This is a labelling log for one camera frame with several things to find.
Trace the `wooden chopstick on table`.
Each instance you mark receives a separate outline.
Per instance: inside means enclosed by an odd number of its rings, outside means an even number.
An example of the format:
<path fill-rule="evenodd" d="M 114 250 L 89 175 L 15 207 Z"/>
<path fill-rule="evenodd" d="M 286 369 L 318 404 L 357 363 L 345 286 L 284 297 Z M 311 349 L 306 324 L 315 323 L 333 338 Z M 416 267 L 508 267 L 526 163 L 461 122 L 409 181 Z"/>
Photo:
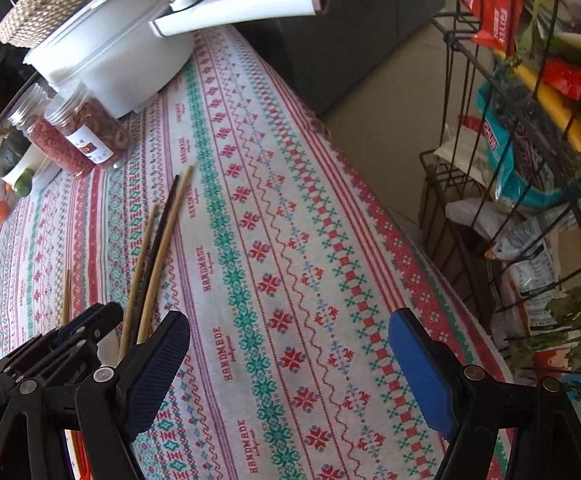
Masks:
<path fill-rule="evenodd" d="M 64 275 L 62 317 L 60 322 L 65 326 L 70 322 L 70 304 L 71 304 L 71 270 L 67 269 Z"/>

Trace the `white ceramic bowl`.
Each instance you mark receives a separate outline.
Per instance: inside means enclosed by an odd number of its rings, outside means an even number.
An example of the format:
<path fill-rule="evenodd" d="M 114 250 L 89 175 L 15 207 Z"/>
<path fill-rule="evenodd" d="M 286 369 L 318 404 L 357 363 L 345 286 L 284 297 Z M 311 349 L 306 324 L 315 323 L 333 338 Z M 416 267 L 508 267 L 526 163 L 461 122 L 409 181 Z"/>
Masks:
<path fill-rule="evenodd" d="M 31 144 L 25 155 L 8 174 L 2 177 L 2 180 L 13 188 L 27 169 L 33 172 L 31 177 L 31 192 L 33 193 L 41 192 L 62 171 L 55 162 Z"/>

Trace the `labelled dried fruit jar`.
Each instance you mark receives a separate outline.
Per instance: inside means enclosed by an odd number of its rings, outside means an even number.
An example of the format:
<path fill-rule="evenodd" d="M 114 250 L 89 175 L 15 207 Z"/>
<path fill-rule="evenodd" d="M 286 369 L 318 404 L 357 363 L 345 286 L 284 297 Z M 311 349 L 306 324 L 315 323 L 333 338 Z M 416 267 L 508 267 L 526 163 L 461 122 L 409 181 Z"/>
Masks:
<path fill-rule="evenodd" d="M 127 129 L 81 81 L 56 93 L 44 119 L 90 162 L 102 169 L 120 169 L 132 140 Z"/>

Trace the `patterned tablecloth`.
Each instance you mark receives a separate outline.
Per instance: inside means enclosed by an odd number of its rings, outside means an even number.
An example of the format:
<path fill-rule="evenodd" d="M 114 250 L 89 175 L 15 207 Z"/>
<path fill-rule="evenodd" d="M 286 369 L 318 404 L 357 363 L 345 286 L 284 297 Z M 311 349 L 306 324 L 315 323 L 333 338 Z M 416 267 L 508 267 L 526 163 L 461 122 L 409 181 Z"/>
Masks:
<path fill-rule="evenodd" d="M 194 170 L 155 318 L 191 348 L 135 452 L 149 479 L 427 479 L 445 450 L 388 346 L 411 309 L 499 380 L 503 358 L 323 126 L 235 29 L 199 32 L 128 119 L 120 170 L 64 174 L 0 229 L 0 356 L 127 299 L 145 224 Z"/>

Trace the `green lime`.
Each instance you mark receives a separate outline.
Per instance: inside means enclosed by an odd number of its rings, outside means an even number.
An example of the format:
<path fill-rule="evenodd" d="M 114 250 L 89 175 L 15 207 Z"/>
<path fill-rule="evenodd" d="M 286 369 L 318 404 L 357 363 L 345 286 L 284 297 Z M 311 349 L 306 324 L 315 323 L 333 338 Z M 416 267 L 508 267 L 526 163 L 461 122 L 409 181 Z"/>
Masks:
<path fill-rule="evenodd" d="M 21 171 L 20 176 L 13 184 L 13 191 L 18 197 L 27 197 L 32 192 L 33 177 L 34 170 L 32 168 L 26 168 Z"/>

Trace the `grey refrigerator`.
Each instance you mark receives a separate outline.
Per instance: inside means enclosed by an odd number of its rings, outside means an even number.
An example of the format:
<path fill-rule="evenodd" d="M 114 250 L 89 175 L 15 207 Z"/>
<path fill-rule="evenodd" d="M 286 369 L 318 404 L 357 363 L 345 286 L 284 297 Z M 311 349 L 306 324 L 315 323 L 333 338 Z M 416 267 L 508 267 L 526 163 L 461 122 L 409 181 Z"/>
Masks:
<path fill-rule="evenodd" d="M 322 16 L 236 28 L 301 100 L 321 114 L 444 5 L 445 0 L 328 0 Z"/>

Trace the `goji berry jar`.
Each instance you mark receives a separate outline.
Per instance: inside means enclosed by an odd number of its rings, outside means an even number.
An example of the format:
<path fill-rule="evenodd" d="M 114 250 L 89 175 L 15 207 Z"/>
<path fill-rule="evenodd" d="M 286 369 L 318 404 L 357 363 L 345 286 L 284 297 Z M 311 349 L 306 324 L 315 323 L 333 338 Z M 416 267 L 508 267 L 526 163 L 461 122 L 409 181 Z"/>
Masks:
<path fill-rule="evenodd" d="M 7 119 L 61 170 L 73 177 L 84 177 L 94 164 L 44 118 L 50 103 L 48 92 L 35 82 L 20 96 Z"/>

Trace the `light wooden chopstick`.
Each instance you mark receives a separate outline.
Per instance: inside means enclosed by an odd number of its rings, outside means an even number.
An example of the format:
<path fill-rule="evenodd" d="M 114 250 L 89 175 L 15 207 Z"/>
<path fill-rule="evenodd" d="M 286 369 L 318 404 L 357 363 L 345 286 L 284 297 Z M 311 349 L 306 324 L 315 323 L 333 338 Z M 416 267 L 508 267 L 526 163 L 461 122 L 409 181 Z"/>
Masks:
<path fill-rule="evenodd" d="M 144 342 L 146 341 L 150 334 L 150 326 L 152 326 L 154 307 L 156 304 L 156 299 L 158 297 L 158 289 L 161 283 L 161 274 L 162 270 L 164 270 L 164 261 L 166 261 L 166 258 L 168 256 L 174 227 L 176 226 L 176 222 L 178 222 L 180 209 L 184 202 L 184 198 L 187 193 L 187 188 L 190 186 L 191 180 L 193 179 L 195 168 L 196 165 L 191 164 L 191 166 L 189 166 L 186 169 L 185 174 L 183 174 L 183 176 L 180 177 L 179 186 L 176 189 L 176 198 L 174 199 L 172 208 L 170 210 L 168 223 L 166 229 L 164 230 L 164 237 L 162 237 L 152 277 L 150 278 L 147 297 L 142 312 L 140 330 L 138 331 L 138 339 L 136 339 L 136 344 L 144 344 Z"/>

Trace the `dark green squash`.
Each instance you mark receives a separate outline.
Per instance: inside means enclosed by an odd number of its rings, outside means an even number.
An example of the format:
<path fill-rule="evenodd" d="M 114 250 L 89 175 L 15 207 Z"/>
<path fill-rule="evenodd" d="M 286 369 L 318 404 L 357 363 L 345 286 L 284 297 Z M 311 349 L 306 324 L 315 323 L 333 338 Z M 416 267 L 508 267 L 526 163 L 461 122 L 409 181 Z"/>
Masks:
<path fill-rule="evenodd" d="M 0 162 L 2 175 L 5 176 L 14 169 L 24 157 L 30 146 L 30 141 L 17 129 L 4 127 L 0 130 L 2 139 L 0 145 Z"/>

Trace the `black chopstick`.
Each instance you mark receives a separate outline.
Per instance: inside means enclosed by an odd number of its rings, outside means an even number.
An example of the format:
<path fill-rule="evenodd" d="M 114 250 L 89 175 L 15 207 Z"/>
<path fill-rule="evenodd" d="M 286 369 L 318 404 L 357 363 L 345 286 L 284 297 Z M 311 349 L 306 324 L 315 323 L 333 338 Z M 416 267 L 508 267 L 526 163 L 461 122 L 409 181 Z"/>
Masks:
<path fill-rule="evenodd" d="M 170 210 L 172 208 L 174 199 L 176 198 L 176 189 L 179 186 L 179 180 L 180 176 L 177 174 L 174 177 L 173 182 L 170 186 L 170 191 L 167 200 L 164 203 L 164 208 L 161 209 L 161 215 L 159 217 L 159 224 L 157 226 L 156 232 L 152 235 L 152 238 L 150 239 L 152 241 L 152 244 L 149 247 L 147 260 L 143 268 L 142 280 L 140 281 L 141 287 L 140 289 L 138 289 L 138 296 L 136 297 L 135 301 L 133 323 L 131 326 L 130 333 L 131 346 L 134 346 L 134 344 L 136 344 L 136 339 L 138 339 L 138 331 L 140 330 L 142 312 L 147 297 L 150 278 L 152 277 L 162 237 L 164 237 L 164 230 L 166 229 L 168 223 Z"/>

